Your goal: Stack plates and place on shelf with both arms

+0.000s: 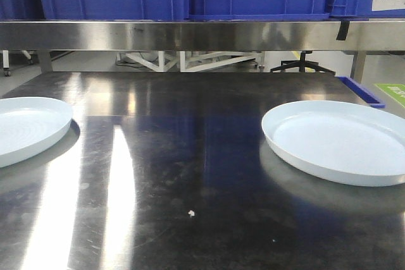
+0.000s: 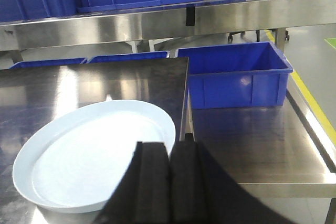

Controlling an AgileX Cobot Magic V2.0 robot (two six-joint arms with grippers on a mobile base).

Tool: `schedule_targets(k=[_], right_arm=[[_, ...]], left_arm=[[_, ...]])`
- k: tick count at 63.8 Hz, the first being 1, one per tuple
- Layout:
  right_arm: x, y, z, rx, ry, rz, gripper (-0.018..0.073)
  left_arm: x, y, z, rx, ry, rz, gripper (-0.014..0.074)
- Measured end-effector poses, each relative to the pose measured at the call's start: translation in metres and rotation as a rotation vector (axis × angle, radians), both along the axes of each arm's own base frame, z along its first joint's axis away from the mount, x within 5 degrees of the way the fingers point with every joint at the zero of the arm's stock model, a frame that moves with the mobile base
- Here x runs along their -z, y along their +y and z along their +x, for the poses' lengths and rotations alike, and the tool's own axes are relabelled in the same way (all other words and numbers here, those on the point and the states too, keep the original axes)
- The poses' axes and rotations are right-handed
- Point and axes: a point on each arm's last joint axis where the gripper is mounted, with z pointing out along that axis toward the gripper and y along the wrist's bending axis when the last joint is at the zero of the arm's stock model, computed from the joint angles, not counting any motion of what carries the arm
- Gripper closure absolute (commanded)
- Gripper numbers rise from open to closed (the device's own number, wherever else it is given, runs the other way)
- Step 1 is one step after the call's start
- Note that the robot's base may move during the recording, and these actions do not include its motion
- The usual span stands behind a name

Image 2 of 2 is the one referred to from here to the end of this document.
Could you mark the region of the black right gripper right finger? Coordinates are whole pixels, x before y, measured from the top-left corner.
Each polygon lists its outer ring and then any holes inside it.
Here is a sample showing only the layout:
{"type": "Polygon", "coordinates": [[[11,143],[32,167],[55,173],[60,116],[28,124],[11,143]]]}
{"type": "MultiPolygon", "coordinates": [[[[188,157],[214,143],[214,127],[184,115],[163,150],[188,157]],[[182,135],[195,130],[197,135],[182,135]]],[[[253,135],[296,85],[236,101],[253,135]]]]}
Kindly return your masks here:
{"type": "Polygon", "coordinates": [[[173,223],[264,223],[265,206],[242,189],[193,134],[171,152],[173,223]]]}

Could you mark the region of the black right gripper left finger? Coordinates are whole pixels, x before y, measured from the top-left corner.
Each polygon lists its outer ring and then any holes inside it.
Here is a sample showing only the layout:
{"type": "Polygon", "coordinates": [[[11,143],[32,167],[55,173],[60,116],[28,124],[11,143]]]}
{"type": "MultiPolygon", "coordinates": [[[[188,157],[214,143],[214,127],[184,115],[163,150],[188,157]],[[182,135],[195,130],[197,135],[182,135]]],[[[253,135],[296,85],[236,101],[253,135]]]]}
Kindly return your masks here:
{"type": "Polygon", "coordinates": [[[170,168],[163,143],[137,143],[125,175],[94,222],[170,222],[170,168]]]}

